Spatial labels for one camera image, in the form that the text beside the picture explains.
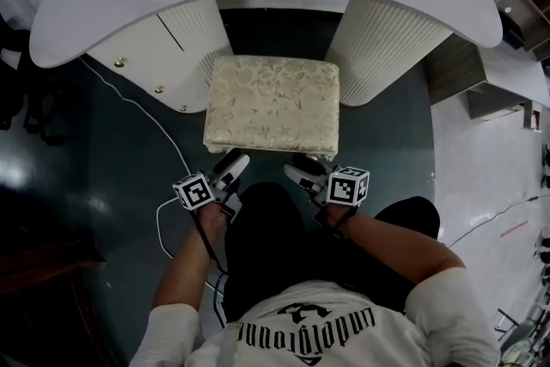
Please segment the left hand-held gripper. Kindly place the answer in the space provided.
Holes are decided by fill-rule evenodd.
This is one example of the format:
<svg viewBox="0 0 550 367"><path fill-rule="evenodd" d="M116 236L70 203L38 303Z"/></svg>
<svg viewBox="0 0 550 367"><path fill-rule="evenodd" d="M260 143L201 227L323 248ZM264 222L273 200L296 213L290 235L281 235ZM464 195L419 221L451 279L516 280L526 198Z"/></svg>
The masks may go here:
<svg viewBox="0 0 550 367"><path fill-rule="evenodd" d="M184 209L197 212L210 202L217 203L232 223L242 203L230 185L240 177L248 164L249 155L234 148L216 164L214 174L190 174L176 181L172 188Z"/></svg>

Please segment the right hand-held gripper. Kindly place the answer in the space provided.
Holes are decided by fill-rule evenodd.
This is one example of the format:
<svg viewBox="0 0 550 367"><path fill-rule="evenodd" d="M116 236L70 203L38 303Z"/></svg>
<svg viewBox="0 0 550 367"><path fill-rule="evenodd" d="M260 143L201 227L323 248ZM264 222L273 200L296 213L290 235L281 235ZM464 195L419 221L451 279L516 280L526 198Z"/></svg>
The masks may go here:
<svg viewBox="0 0 550 367"><path fill-rule="evenodd" d="M283 172L311 193L309 215L318 224L327 205L358 208L367 197L370 183L367 170L348 166L329 173L323 162L306 155L293 155L290 163L283 164Z"/></svg>

